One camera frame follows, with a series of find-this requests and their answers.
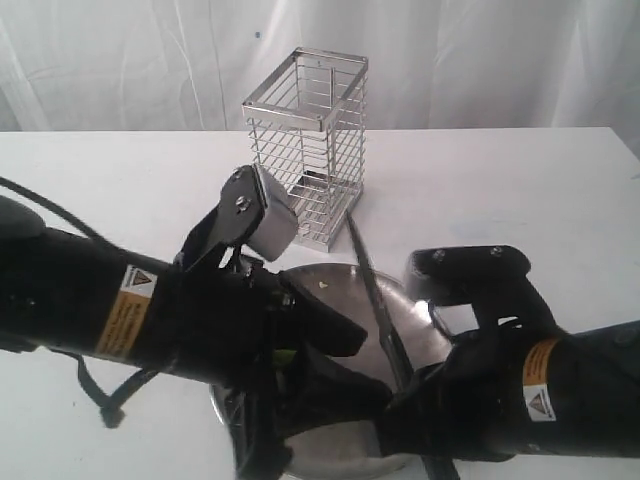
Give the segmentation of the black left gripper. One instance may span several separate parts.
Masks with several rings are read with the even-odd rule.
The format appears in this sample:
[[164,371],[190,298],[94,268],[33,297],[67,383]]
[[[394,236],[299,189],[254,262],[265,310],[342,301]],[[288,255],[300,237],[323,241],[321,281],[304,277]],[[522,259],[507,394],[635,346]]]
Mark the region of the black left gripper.
[[[158,300],[144,327],[144,366],[235,388],[238,479],[281,477],[294,458],[289,438],[369,420],[392,398],[384,382],[325,356],[356,355],[368,334],[291,272],[259,263],[189,272]],[[296,351],[285,370],[272,365],[276,349]]]

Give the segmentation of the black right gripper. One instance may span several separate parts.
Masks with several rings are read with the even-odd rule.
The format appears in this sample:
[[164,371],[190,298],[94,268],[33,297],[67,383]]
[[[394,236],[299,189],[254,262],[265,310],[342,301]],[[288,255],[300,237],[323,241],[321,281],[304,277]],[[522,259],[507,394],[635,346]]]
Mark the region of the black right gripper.
[[555,319],[543,300],[482,300],[475,327],[453,333],[445,307],[428,315],[452,344],[446,359],[419,369],[373,417],[383,457],[426,455],[507,460],[555,452],[555,409],[545,369]]

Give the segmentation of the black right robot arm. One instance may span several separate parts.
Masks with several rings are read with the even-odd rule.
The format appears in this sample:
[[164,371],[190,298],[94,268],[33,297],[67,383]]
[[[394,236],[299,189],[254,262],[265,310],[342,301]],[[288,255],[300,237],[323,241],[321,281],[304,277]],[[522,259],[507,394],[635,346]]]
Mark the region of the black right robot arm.
[[466,300],[474,328],[376,419],[381,449],[503,462],[637,458],[639,326],[571,334],[543,302]]

